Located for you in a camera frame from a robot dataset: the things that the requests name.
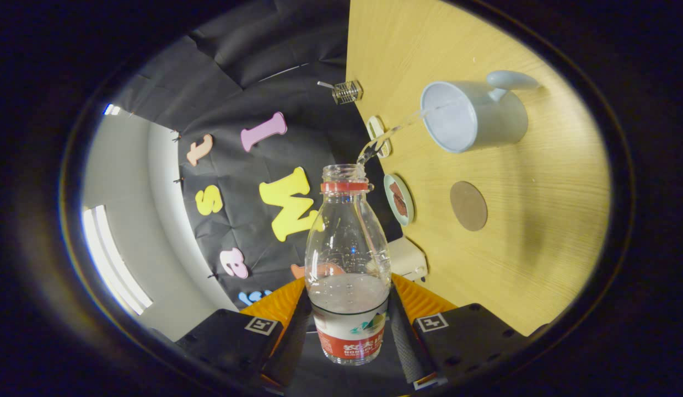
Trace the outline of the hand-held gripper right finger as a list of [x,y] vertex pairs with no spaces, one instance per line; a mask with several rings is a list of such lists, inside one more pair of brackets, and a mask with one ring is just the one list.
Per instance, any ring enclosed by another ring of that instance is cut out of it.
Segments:
[[391,334],[415,390],[475,382],[532,342],[478,303],[458,307],[404,277],[391,280]]

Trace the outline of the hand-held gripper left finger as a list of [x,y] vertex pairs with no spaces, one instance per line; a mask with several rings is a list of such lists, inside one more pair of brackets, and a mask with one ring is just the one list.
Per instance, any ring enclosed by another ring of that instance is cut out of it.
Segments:
[[176,345],[243,384],[282,392],[303,354],[310,316],[311,302],[300,278],[240,312],[218,309]]

